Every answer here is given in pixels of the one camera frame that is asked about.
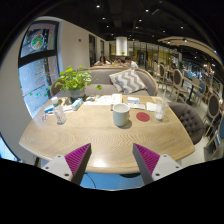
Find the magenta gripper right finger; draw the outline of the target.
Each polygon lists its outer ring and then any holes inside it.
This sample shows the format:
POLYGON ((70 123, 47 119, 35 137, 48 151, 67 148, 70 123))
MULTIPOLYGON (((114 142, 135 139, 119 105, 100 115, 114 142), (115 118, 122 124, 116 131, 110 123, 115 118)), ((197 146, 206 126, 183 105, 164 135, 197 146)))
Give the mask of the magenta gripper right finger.
POLYGON ((133 155, 145 185, 182 169, 168 154, 159 155, 134 143, 133 155))

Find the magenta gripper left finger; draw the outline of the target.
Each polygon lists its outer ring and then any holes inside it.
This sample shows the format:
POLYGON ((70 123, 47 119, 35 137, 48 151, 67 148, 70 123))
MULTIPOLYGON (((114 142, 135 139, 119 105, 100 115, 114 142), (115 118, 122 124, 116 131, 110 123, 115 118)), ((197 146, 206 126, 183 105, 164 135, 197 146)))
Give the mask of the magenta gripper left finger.
POLYGON ((79 185, 91 156, 91 144, 83 145, 67 155, 56 155, 43 170, 79 185))

